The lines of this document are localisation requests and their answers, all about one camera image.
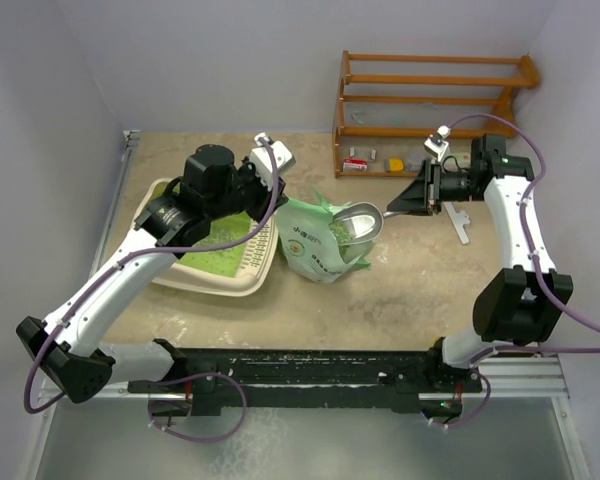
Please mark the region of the green cat litter bag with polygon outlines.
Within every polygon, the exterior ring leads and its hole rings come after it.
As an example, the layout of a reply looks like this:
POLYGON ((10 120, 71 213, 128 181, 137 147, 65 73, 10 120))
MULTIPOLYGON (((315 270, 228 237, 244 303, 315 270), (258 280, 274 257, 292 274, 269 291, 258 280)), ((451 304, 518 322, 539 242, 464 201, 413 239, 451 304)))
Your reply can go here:
POLYGON ((375 241, 339 246, 329 229, 333 216, 347 206, 332 204, 320 193, 313 203, 295 198, 275 213, 280 247, 291 270, 315 283, 330 284, 345 274, 367 270, 375 241))

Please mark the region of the yellow grey tape measure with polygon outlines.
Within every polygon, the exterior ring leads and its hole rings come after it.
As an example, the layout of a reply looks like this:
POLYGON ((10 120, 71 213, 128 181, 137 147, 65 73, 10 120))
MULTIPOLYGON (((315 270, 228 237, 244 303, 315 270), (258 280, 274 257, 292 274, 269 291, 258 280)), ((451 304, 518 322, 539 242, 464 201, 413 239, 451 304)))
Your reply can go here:
POLYGON ((386 173, 391 174, 403 172, 405 169, 405 164, 400 158, 389 158, 384 162, 384 169, 386 173))

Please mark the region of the white bag clip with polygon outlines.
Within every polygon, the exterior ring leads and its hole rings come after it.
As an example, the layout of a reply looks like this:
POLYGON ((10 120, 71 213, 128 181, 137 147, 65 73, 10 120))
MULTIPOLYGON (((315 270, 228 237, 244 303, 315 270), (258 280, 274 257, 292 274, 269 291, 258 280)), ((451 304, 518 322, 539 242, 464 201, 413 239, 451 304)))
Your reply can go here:
POLYGON ((466 229, 471 224, 469 215, 464 210, 458 211, 452 202, 444 202, 443 207, 449 216, 460 243, 462 245, 468 245, 470 239, 466 229))

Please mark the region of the beige litter box green liner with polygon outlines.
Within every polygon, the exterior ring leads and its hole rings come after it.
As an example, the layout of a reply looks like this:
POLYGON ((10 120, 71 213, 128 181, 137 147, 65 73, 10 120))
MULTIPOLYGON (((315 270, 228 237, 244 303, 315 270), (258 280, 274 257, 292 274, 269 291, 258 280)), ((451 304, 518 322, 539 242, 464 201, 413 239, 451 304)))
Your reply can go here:
MULTIPOLYGON (((136 209, 134 217, 150 200, 161 195, 169 179, 155 180, 136 209)), ((220 245, 244 237, 258 222, 247 214, 233 215, 217 221, 199 245, 220 245)), ((278 242, 278 230, 272 217, 249 241, 214 252, 188 253, 177 260, 152 283, 180 291, 227 297, 244 297, 255 293, 264 283, 272 265, 278 242)))

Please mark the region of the silver metal scoop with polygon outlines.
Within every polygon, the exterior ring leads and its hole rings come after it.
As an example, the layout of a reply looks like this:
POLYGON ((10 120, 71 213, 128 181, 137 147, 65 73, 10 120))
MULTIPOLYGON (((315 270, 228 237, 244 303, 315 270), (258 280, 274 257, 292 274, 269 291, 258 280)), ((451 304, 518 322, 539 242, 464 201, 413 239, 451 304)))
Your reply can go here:
POLYGON ((333 216, 329 229, 339 246, 353 246, 375 241, 384 228, 387 212, 374 204, 356 203, 333 216))

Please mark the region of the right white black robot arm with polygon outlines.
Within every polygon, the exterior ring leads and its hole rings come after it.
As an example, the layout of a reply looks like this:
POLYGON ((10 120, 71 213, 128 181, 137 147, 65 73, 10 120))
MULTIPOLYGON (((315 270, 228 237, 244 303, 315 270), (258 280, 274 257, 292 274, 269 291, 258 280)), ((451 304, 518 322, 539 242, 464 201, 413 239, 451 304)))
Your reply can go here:
POLYGON ((437 342, 441 357, 424 369, 426 383, 436 391, 449 390, 459 381, 460 369, 470 368, 484 350, 548 340, 561 315, 550 299, 567 302, 573 293, 571 277, 557 272, 544 246, 529 189, 534 179, 530 160, 508 155, 504 137, 485 134, 473 139, 468 168, 447 171, 449 134, 442 126, 427 138, 430 159, 387 210, 427 216, 439 213, 445 202, 483 201, 494 222, 502 266, 476 298, 471 326, 437 342))

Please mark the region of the green white carton box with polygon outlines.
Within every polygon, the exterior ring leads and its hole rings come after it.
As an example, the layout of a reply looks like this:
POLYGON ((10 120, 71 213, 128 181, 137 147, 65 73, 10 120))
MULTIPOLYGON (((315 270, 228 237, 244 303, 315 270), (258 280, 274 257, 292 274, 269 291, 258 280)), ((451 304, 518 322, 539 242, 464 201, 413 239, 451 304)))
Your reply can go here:
POLYGON ((447 155, 446 159, 448 163, 458 163, 462 168, 466 168, 470 165, 471 155, 468 151, 457 151, 447 155))

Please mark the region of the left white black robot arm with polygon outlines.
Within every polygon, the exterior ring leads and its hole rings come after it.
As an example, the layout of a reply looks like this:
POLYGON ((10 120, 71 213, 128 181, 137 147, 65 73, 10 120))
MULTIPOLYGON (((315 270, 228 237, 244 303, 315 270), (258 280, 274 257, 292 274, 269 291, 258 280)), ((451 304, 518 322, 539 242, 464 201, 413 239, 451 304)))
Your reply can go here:
POLYGON ((150 381, 164 392, 182 387, 186 358, 165 340, 106 344, 102 338, 128 305, 156 277, 187 253, 202 253, 213 221, 246 213, 264 227, 283 205, 290 150, 266 134, 235 163, 221 145, 198 147, 181 176, 150 201, 114 254, 69 300, 43 319, 25 317, 16 334, 42 371, 74 403, 107 384, 150 381))

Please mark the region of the clear plastic cup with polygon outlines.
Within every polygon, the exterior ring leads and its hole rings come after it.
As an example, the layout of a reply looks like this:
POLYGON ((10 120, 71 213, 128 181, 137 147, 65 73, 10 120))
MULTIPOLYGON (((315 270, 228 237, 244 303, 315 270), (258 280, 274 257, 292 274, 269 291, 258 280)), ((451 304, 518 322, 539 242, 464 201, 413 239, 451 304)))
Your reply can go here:
POLYGON ((410 153, 404 160, 404 171, 417 174, 422 168, 423 162, 427 159, 424 153, 410 153))

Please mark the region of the red white small box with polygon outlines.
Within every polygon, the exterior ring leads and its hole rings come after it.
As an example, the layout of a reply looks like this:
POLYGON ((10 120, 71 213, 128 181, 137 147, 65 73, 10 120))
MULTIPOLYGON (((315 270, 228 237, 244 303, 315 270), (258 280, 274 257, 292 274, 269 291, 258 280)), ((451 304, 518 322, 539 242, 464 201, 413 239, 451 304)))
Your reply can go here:
POLYGON ((367 172, 369 163, 358 158, 345 158, 342 162, 343 172, 367 172))

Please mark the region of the wooden shoe rack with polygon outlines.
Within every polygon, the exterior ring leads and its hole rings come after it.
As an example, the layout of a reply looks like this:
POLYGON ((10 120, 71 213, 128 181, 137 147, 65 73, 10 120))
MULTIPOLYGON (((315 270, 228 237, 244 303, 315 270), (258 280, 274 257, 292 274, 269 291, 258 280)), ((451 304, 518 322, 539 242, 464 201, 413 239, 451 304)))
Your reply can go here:
POLYGON ((453 139, 486 133, 515 137, 515 97, 541 77, 528 55, 518 58, 343 52, 332 125, 336 177, 388 177, 383 164, 348 170, 350 148, 378 139, 426 139, 439 125, 485 113, 454 130, 453 139))

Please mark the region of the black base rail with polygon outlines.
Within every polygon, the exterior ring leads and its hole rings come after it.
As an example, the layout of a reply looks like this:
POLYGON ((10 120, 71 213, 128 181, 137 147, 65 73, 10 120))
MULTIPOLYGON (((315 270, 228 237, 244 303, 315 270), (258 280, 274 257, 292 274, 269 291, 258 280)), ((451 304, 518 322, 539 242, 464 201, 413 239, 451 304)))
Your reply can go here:
POLYGON ((224 407, 387 409, 460 412, 461 393, 479 393, 478 376, 428 351, 181 348, 167 385, 132 381, 132 393, 173 394, 194 416, 224 407))

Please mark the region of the aluminium frame rail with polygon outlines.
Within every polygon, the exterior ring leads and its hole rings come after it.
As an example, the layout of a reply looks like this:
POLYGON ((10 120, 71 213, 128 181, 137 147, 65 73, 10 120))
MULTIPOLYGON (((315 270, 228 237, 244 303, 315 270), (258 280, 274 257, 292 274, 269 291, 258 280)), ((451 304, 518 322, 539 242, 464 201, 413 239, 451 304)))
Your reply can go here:
MULTIPOLYGON (((478 371, 489 380, 492 396, 496 398, 568 398, 569 392, 560 361, 557 357, 491 357, 478 366, 478 371)), ((124 398, 132 395, 158 393, 132 391, 127 383, 118 382, 104 387, 93 398, 124 398)), ((43 380, 33 398, 47 400, 59 393, 50 381, 43 380)))

